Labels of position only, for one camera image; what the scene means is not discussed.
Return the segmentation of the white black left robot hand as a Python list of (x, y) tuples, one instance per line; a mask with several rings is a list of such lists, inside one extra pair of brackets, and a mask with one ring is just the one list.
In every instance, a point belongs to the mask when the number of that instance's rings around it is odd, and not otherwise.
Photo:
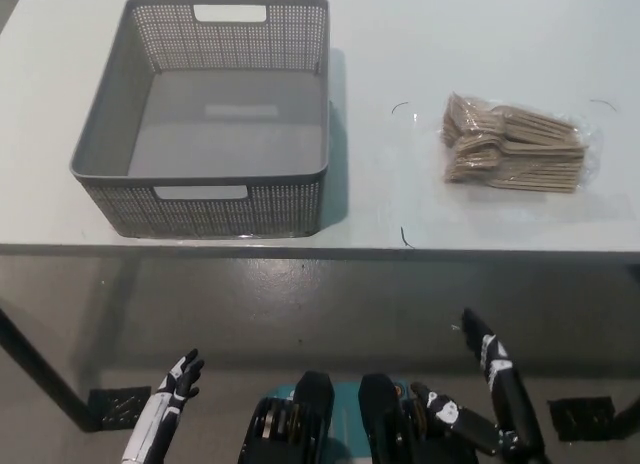
[(169, 370), (142, 410), (122, 455), (124, 464), (163, 463), (186, 403), (199, 393), (196, 386), (204, 361), (192, 349)]

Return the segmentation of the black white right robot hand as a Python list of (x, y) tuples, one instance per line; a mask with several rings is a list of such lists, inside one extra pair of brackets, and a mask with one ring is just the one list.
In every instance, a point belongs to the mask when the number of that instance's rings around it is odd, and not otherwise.
[(489, 388), (495, 423), (450, 396), (413, 382), (411, 390), (435, 428), (504, 463), (548, 463), (541, 428), (524, 382), (497, 334), (466, 308), (461, 329)]

